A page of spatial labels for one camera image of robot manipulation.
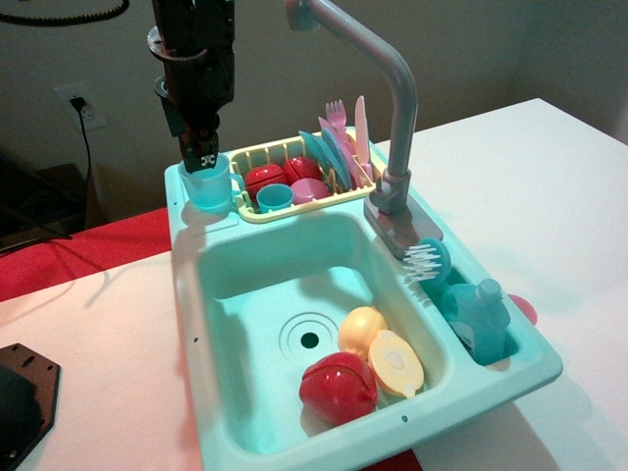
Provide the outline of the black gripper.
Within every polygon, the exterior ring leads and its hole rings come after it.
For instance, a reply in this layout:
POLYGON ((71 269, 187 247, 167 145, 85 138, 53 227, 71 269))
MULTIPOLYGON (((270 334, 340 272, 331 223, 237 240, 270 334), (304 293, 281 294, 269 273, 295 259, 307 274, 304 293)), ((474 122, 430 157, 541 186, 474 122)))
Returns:
POLYGON ((219 111, 234 100, 235 53, 232 47, 208 47, 191 56, 156 47, 154 56, 164 67, 155 91, 172 136, 177 137, 188 173, 213 169, 220 152, 219 111))

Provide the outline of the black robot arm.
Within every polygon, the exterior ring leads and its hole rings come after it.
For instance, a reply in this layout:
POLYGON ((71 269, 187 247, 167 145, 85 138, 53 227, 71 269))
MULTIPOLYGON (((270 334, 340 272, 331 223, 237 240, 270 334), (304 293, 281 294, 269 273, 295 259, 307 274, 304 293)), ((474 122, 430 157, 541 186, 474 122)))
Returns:
POLYGON ((147 35, 164 75, 154 91, 170 133, 179 141, 185 170, 216 166, 220 110, 235 96, 235 3, 154 1, 156 26, 147 35))

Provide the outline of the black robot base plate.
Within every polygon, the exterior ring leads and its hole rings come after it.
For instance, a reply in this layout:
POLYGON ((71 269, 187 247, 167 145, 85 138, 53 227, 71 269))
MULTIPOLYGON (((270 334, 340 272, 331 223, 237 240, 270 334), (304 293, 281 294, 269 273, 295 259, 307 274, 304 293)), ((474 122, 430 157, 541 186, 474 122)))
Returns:
POLYGON ((15 470, 52 429, 61 367, 21 343, 1 348, 1 468, 15 470))

